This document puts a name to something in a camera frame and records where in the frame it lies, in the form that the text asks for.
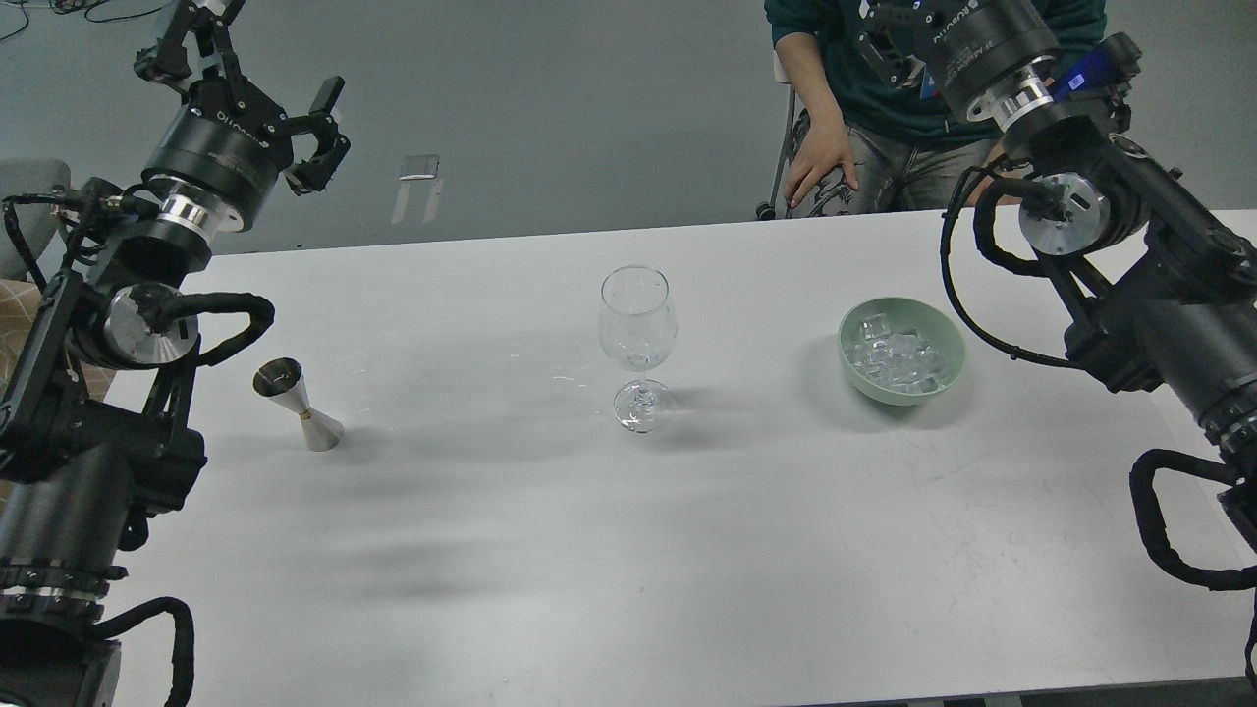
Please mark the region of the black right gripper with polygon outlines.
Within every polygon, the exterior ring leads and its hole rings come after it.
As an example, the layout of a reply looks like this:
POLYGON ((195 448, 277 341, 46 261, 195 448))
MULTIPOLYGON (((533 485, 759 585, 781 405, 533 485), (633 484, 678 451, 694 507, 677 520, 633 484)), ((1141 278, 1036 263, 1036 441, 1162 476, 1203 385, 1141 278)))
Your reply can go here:
POLYGON ((1028 1, 865 1, 856 47, 885 86, 933 92, 968 122, 991 118, 985 97, 1023 69, 1050 75, 1063 58, 1028 1), (918 57, 913 31, 918 28, 918 57))

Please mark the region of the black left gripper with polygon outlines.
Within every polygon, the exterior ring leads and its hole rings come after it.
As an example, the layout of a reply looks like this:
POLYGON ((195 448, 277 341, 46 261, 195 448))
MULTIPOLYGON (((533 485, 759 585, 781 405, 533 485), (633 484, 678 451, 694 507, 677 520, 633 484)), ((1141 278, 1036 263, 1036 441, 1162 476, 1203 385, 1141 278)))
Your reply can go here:
POLYGON ((160 140, 140 179, 152 187, 173 179, 215 192, 238 213, 238 230, 254 226, 283 170, 292 192, 309 195, 328 187, 349 153, 349 138, 332 111, 344 88, 329 77, 305 114, 288 117, 240 70, 229 26, 244 1, 172 1, 162 13, 166 26, 152 47, 134 57, 134 75, 168 86, 181 107, 160 140), (292 137, 310 135, 317 146, 292 164, 292 137))

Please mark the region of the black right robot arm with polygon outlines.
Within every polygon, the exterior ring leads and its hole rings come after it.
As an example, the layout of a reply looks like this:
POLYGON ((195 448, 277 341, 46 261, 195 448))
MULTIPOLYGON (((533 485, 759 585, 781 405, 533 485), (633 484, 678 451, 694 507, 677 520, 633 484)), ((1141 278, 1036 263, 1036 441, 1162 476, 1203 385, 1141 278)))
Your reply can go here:
POLYGON ((1254 245, 1128 138, 1138 45, 1117 31, 1055 78, 1063 49, 1028 1, 874 1, 857 43, 880 81, 934 86, 957 117, 1003 135, 1006 153, 965 170, 944 213, 952 308, 1011 359, 1081 370, 1112 392, 1172 387, 1221 459, 1138 458, 1128 488, 1143 545, 1182 582, 1253 590, 1254 569, 1195 569, 1177 554, 1154 489, 1161 469, 1221 484, 1231 523, 1254 542, 1254 245), (997 338, 962 307, 949 253, 972 195, 984 258, 1050 281, 1068 309, 1063 357, 997 338))

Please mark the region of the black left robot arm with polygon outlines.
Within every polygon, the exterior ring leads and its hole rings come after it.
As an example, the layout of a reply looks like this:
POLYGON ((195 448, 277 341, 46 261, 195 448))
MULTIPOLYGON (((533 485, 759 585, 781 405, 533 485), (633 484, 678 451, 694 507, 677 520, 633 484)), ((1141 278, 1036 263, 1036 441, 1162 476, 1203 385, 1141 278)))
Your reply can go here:
POLYGON ((121 637, 172 619, 166 704, 194 691, 194 616, 176 598, 104 618, 119 552, 184 508, 206 465, 189 425, 194 379, 256 342, 275 318, 256 294, 184 294, 215 237, 254 226, 280 181, 328 187, 349 153, 323 82, 292 114, 246 79, 230 26, 240 1, 172 1, 134 73, 181 106, 131 187, 3 200, 9 242, 39 287, 34 325, 3 392, 3 703, 108 706, 121 637))

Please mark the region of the person's right hand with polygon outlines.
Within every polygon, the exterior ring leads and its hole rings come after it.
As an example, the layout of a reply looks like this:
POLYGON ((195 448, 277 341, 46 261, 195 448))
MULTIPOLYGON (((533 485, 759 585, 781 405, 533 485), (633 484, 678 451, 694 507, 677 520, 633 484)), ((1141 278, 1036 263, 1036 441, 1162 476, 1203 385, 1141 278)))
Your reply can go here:
POLYGON ((810 114, 811 126, 786 177, 786 205, 798 208, 821 180, 838 170, 854 191, 860 190, 854 147, 843 114, 810 114))

